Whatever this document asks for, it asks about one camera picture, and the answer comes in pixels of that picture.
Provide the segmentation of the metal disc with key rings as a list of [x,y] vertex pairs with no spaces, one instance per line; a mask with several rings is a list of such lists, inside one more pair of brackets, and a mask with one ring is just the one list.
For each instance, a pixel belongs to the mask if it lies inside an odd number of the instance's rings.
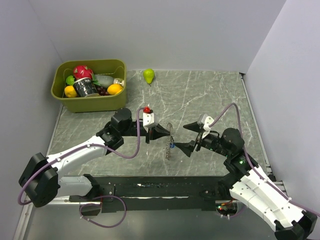
[[166,128],[171,131],[171,137],[167,138],[167,144],[166,144],[166,148],[165,148],[165,159],[170,160],[172,148],[169,147],[169,144],[174,143],[173,125],[170,122],[168,122]]

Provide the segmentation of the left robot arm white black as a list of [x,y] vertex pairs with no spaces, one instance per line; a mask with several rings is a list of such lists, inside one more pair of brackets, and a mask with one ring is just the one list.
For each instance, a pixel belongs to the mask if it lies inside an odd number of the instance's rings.
[[33,155],[18,180],[21,192],[17,202],[21,206],[33,204],[40,208],[56,197],[69,195],[93,201],[99,195],[99,185],[95,179],[89,174],[68,177],[67,173],[111,153],[133,159],[139,153],[141,137],[145,137],[148,144],[152,140],[171,136],[171,132],[158,123],[155,113],[148,107],[137,110],[136,120],[132,119],[128,108],[120,108],[102,130],[85,142],[48,156],[42,153]]

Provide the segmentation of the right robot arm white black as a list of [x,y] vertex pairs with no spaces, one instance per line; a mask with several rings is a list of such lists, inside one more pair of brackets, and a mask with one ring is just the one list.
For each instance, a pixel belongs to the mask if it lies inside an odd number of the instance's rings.
[[205,120],[184,125],[183,128],[196,132],[197,137],[190,142],[177,142],[175,146],[188,157],[201,148],[225,156],[223,164],[229,173],[220,180],[219,195],[226,200],[240,201],[269,225],[278,240],[308,239],[317,215],[291,203],[245,152],[245,142],[238,129],[227,128],[219,134],[210,129],[209,123]]

